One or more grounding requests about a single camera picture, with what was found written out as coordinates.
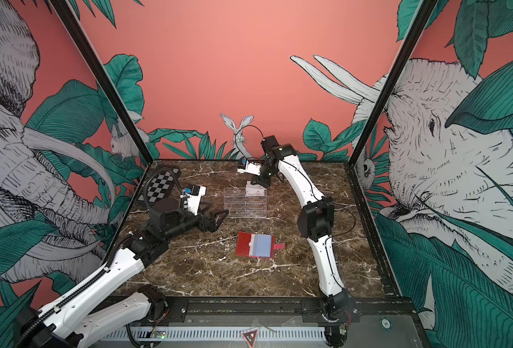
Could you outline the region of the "clear acrylic card display rack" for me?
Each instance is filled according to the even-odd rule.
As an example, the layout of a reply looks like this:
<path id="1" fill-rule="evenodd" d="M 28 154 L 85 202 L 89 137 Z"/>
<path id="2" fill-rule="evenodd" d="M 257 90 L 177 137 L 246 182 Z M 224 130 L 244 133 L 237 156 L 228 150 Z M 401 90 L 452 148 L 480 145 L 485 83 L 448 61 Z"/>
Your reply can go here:
<path id="1" fill-rule="evenodd" d="M 245 188 L 225 188 L 223 190 L 223 209 L 229 210 L 230 218 L 266 218 L 268 215 L 268 196 L 248 197 Z"/>

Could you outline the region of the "red leather card holder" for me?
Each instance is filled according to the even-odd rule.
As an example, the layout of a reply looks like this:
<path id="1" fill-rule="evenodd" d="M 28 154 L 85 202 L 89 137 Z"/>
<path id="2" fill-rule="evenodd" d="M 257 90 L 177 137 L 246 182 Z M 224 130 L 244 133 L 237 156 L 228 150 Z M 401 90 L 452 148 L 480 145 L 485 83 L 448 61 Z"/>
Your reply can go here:
<path id="1" fill-rule="evenodd" d="M 272 235 L 239 232 L 236 255 L 246 258 L 273 259 L 275 252 L 284 248 L 285 244 L 275 243 L 275 237 Z"/>

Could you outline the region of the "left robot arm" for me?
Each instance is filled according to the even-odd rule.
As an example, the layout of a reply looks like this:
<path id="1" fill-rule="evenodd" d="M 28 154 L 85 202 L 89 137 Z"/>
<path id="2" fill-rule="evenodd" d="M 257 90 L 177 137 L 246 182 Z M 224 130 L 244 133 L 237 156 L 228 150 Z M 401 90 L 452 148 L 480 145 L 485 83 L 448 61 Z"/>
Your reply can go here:
<path id="1" fill-rule="evenodd" d="M 228 210 L 210 211 L 204 186 L 180 188 L 180 197 L 150 203 L 143 193 L 149 220 L 113 249 L 106 262 L 66 294 L 40 310 L 25 310 L 14 322 L 15 347 L 89 347 L 123 326 L 169 313 L 165 295 L 145 285 L 125 300 L 96 310 L 111 293 L 144 271 L 169 249 L 169 242 L 193 229 L 216 232 Z"/>

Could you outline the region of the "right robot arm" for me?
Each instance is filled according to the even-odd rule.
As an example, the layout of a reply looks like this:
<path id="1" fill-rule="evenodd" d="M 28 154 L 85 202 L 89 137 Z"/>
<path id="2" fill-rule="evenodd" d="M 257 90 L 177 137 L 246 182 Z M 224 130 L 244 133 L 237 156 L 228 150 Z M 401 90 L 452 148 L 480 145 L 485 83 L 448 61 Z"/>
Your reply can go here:
<path id="1" fill-rule="evenodd" d="M 339 275 L 333 252 L 334 201 L 313 184 L 293 146 L 279 144 L 275 136 L 262 139 L 261 146 L 265 162 L 255 172 L 253 182 L 269 187 L 272 177 L 278 174 L 288 181 L 301 205 L 297 218 L 299 232 L 309 242 L 317 265 L 321 312 L 330 322 L 344 318 L 349 294 Z"/>

